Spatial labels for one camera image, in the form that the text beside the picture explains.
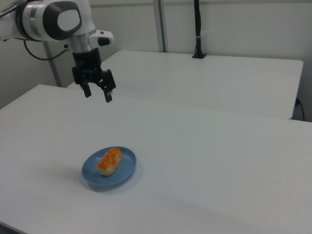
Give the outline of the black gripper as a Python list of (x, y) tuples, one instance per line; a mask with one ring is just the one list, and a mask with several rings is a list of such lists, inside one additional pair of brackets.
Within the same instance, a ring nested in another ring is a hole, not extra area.
[(106, 102), (112, 101), (111, 89), (115, 89), (116, 83), (110, 69), (102, 70), (99, 50), (96, 48), (84, 53), (73, 53), (73, 58), (75, 61), (75, 66), (72, 68), (74, 81), (83, 89), (85, 97), (92, 95), (88, 83), (94, 83), (104, 88)]

